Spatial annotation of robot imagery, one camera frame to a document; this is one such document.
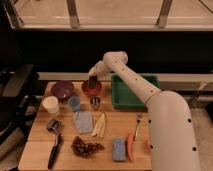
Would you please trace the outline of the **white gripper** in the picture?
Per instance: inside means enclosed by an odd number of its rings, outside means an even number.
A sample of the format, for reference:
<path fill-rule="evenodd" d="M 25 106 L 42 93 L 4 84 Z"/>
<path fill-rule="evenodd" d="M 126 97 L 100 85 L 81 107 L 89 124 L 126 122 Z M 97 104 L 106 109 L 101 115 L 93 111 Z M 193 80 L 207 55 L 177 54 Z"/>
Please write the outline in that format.
<path fill-rule="evenodd" d="M 97 82 L 102 83 L 101 78 L 106 77 L 110 72 L 111 70 L 106 66 L 106 64 L 103 61 L 99 61 L 89 70 L 88 76 L 97 76 Z"/>

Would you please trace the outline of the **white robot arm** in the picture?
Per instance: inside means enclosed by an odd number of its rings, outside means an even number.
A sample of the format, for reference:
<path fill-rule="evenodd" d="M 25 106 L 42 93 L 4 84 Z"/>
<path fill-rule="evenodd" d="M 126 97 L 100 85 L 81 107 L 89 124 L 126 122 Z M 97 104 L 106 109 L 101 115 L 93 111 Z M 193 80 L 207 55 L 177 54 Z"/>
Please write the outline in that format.
<path fill-rule="evenodd" d="M 116 73 L 149 113 L 152 171 L 201 171 L 198 147 L 186 100 L 174 91 L 163 91 L 126 66 L 123 51 L 107 52 L 88 75 Z"/>

